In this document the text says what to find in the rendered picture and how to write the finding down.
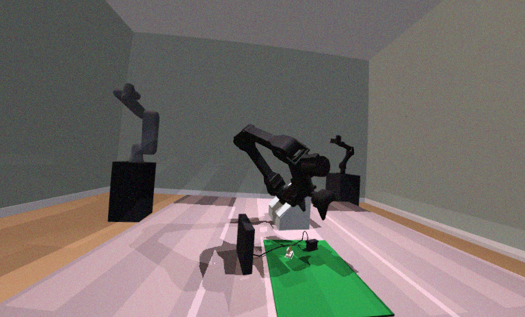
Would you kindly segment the green circuit board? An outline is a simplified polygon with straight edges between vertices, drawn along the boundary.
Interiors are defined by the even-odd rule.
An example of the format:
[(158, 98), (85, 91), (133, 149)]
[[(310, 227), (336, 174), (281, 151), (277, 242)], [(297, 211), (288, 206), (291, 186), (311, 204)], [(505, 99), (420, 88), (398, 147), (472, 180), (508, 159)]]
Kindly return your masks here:
[(305, 240), (263, 241), (273, 249), (266, 257), (278, 317), (394, 316), (325, 240), (311, 252)]

